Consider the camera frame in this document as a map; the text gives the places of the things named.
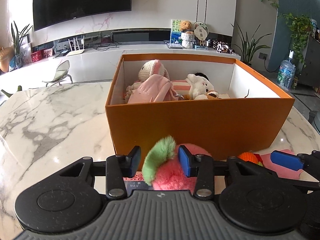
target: white bottle cap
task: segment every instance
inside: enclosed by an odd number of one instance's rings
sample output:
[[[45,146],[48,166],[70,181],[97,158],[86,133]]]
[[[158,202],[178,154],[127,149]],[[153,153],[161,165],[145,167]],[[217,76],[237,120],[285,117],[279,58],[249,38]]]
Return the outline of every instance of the white bottle cap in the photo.
[[[289,58],[290,58],[290,59],[293,59],[293,55],[294,55],[294,51],[293,51],[293,50],[290,50]]]

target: orange knitted toy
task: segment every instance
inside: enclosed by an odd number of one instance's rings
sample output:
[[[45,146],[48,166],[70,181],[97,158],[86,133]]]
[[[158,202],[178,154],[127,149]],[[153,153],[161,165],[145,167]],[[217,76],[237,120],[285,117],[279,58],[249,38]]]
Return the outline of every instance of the orange knitted toy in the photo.
[[[257,159],[257,157],[256,156],[254,156],[254,154],[253,153],[249,153],[249,152],[247,152],[247,153],[241,153],[239,156],[238,156],[238,158],[240,158],[240,159],[242,159],[242,160],[244,160],[244,161],[249,161],[249,162],[252,162],[252,163],[255,163],[255,164],[258,164],[258,159]]]

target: orange box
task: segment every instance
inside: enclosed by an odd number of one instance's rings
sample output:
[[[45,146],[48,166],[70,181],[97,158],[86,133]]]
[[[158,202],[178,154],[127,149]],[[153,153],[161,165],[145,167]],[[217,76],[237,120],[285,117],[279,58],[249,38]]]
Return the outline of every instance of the orange box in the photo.
[[[132,85],[148,60],[159,59],[171,80],[202,72],[220,94],[219,100],[169,101],[124,104]],[[270,147],[284,124],[294,99],[239,60],[195,54],[122,55],[106,102],[106,114],[118,155],[135,145],[142,150],[141,170],[148,151],[161,138],[172,135],[178,144],[193,143],[215,160]]]

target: blue wall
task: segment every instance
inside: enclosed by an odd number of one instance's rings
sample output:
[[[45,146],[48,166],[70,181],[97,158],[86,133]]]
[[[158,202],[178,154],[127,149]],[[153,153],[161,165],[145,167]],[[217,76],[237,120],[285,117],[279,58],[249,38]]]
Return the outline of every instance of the blue wall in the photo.
[[[278,16],[292,12],[295,16],[306,15],[317,21],[320,26],[320,0],[279,0]],[[268,65],[269,71],[276,70],[282,60],[289,55],[291,32],[283,17],[278,17],[276,32]]]

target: black line on wall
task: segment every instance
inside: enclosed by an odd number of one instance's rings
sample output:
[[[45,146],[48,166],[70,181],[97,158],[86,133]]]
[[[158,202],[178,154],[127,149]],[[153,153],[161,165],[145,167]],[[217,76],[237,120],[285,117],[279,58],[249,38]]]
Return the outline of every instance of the black line on wall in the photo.
[[[198,21],[198,8],[199,8],[199,0],[197,1],[197,17],[196,17],[196,22]]]
[[[207,17],[207,1],[208,0],[205,0],[204,23],[205,23],[205,18]]]

